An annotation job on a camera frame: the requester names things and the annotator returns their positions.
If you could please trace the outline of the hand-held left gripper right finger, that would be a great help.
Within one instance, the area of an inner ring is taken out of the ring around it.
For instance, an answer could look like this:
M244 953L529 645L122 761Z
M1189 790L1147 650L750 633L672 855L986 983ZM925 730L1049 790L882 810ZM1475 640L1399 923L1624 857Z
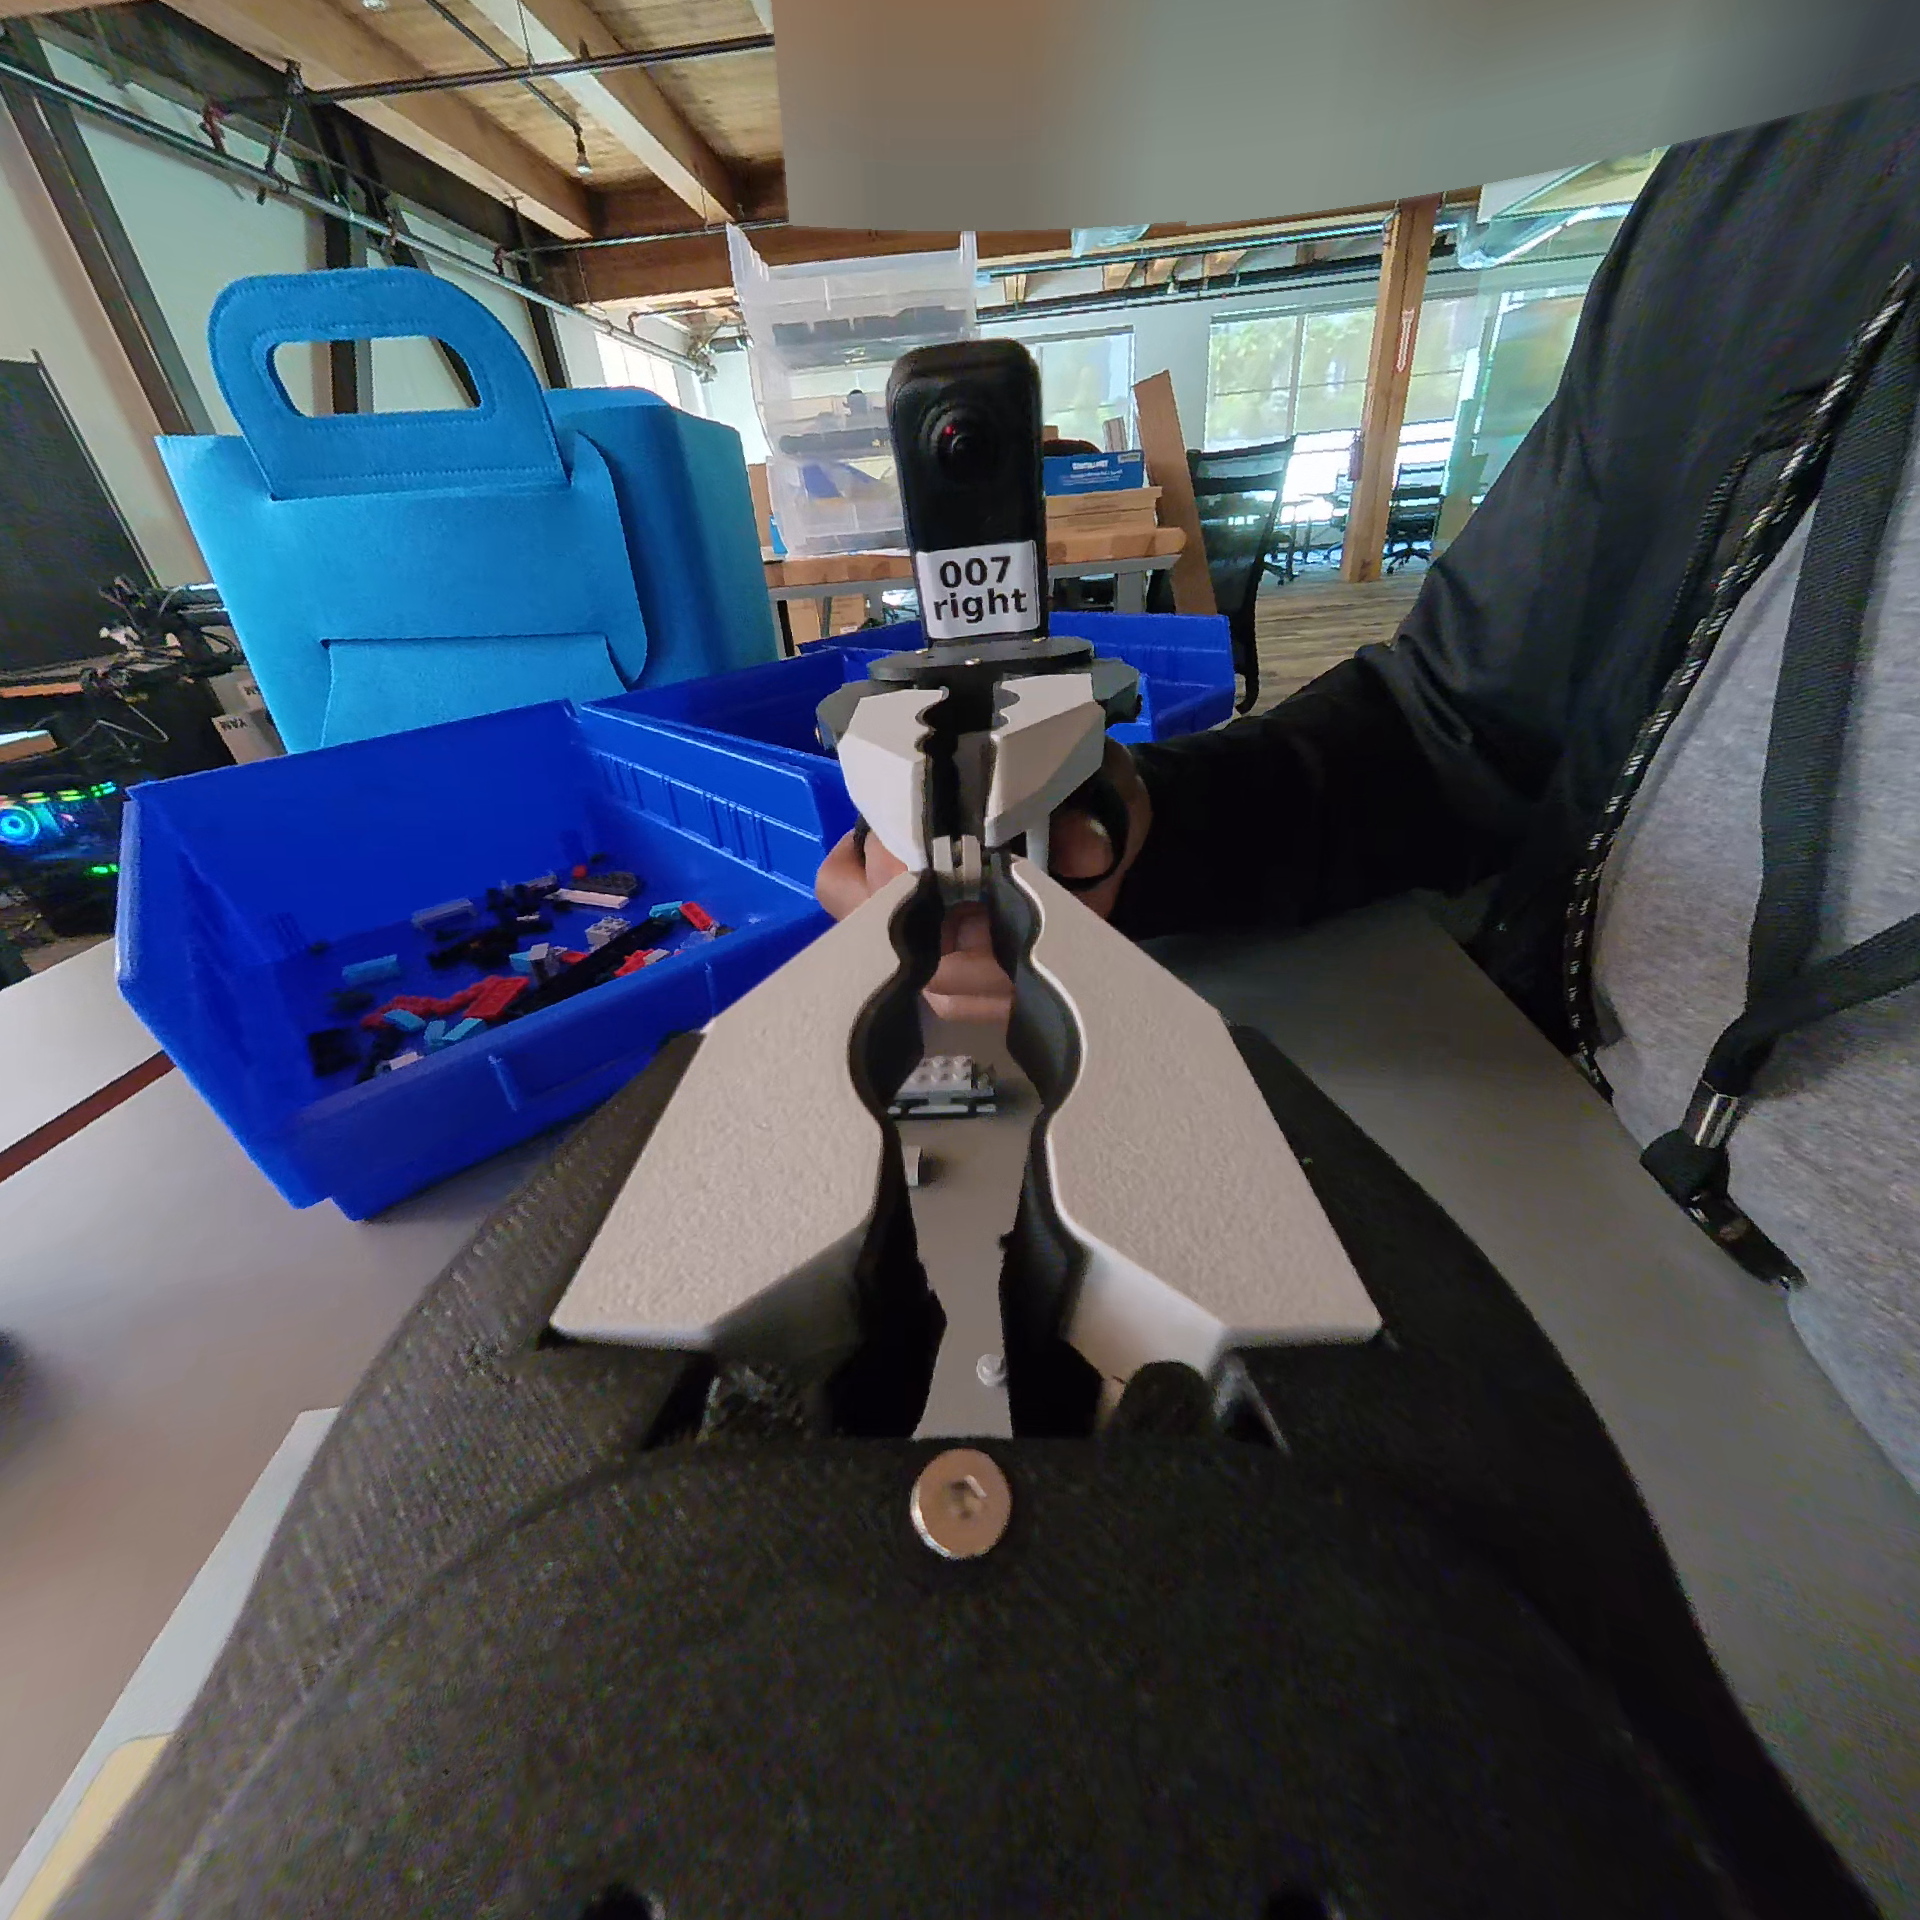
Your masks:
M1043 1195L1066 1232L1063 1340L1103 1386L1149 1363L1365 1342L1383 1316L1230 1022L1039 866L1009 867L1043 1010L1066 1019Z

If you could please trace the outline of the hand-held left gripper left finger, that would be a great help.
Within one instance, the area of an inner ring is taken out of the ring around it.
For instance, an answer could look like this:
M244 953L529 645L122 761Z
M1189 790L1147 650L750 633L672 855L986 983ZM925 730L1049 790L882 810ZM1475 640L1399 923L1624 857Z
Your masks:
M707 1022L547 1328L661 1351L851 1351L882 1097L854 1037L903 983L900 875Z

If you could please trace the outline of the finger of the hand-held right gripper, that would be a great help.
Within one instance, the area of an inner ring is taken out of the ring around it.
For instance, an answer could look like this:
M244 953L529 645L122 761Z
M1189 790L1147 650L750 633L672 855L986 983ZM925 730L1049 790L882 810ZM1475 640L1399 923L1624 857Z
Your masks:
M874 691L853 705L837 760L868 839L911 875L931 871L931 714L938 687Z
M1091 677L1003 677L977 748L977 839L1009 852L1103 769L1107 714Z

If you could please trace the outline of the person's right forearm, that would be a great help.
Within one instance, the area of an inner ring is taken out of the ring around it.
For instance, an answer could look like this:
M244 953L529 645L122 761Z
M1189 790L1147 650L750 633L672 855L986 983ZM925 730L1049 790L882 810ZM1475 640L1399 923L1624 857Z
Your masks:
M1140 941L1468 886L1511 852L1541 772L1537 744L1410 635L1260 716L1141 744L1131 769L1145 823L1111 923Z

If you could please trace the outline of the person's right hand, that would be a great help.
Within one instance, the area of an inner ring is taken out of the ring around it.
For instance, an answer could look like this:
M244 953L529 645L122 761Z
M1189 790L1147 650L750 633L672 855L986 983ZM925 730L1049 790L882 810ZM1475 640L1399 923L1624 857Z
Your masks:
M1076 883L1076 895L1091 913L1113 920L1125 880L1143 852L1152 807L1128 742L1107 740L1103 780L1125 804L1125 851L1113 852L1107 827L1082 804L1082 797L1076 797L1053 817L1049 869L1062 886ZM872 839L859 817L820 866L815 897L832 920L845 920L900 871L901 863ZM1013 1004L1013 983L1002 968L992 947L992 927L981 906L963 904L948 913L941 960L923 1000L930 1014L944 1020L1005 1024Z

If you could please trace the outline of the clear plastic drawer stack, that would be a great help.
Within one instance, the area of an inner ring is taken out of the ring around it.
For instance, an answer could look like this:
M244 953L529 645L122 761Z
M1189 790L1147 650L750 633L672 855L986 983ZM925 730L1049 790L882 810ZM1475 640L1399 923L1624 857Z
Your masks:
M727 248L784 550L903 549L887 386L901 357L977 337L976 233L778 268L743 229Z

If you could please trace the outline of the black office chair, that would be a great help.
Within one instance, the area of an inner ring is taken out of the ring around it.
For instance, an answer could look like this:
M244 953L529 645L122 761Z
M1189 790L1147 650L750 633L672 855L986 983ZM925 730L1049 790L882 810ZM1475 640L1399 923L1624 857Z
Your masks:
M1296 439L1285 437L1187 454L1214 607L1235 626L1254 620L1295 444Z

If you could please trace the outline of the pile of red black toy bricks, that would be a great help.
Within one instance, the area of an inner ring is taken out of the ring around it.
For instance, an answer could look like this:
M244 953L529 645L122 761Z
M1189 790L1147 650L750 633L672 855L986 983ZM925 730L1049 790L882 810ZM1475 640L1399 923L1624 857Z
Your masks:
M445 900L320 989L303 1037L323 1083L366 1083L734 934L606 855Z

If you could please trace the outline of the blue felt bag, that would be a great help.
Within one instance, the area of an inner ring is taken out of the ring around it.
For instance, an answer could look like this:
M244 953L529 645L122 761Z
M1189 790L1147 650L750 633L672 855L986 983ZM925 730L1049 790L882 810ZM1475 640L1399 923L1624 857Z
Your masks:
M451 349L470 407L310 415L298 345ZM235 432L158 450L289 754L771 664L748 461L648 389L543 389L441 276L234 280L208 352Z

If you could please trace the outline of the computer case with coloured lights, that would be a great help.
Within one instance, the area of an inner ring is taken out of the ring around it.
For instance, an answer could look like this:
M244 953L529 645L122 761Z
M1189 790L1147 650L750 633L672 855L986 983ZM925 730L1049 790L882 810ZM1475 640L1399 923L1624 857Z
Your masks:
M61 938L112 934L125 790L112 782L2 797L2 880Z

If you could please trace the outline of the black monitor screen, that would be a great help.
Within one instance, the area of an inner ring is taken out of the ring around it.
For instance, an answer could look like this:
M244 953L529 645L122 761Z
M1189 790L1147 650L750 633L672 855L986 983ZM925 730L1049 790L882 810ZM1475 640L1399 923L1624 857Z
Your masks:
M104 650L110 589L153 581L97 461L37 359L2 362L2 673Z

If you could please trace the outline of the wooden support post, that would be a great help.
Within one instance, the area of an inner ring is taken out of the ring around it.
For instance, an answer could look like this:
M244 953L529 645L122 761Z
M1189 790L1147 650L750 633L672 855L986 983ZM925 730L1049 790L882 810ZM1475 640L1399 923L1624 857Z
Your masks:
M1341 537L1339 571L1348 585L1369 585L1383 574L1387 510L1442 208L1444 194L1403 201L1383 232L1359 466Z

